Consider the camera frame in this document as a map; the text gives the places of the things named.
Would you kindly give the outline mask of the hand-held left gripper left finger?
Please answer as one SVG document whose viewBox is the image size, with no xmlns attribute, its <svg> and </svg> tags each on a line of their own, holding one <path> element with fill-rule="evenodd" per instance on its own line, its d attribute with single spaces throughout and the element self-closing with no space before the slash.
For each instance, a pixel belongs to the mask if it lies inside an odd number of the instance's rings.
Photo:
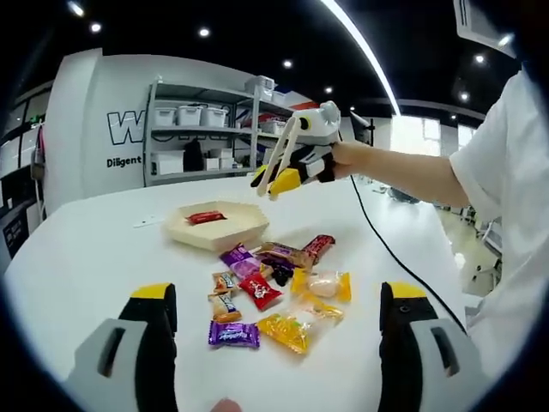
<svg viewBox="0 0 549 412">
<path fill-rule="evenodd" d="M 176 411 L 175 285 L 137 289 L 75 351 L 64 387 L 85 411 Z"/>
</svg>

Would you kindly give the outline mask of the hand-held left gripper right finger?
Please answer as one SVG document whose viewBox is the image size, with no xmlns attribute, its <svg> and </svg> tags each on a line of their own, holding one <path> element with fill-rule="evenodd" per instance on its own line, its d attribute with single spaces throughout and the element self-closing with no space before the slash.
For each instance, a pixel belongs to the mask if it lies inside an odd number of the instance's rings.
<svg viewBox="0 0 549 412">
<path fill-rule="evenodd" d="M 385 282 L 380 293 L 380 411 L 471 411 L 485 390 L 480 355 L 425 292 Z"/>
</svg>

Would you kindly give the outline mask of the person's right hand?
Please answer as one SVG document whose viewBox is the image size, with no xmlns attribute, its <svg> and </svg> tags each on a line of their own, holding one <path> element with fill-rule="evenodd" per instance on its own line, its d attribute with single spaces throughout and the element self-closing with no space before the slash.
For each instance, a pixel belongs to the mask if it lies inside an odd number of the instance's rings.
<svg viewBox="0 0 549 412">
<path fill-rule="evenodd" d="M 367 170 L 371 147 L 362 142 L 338 142 L 332 148 L 334 175 L 343 179 L 352 174 L 363 174 Z"/>
</svg>

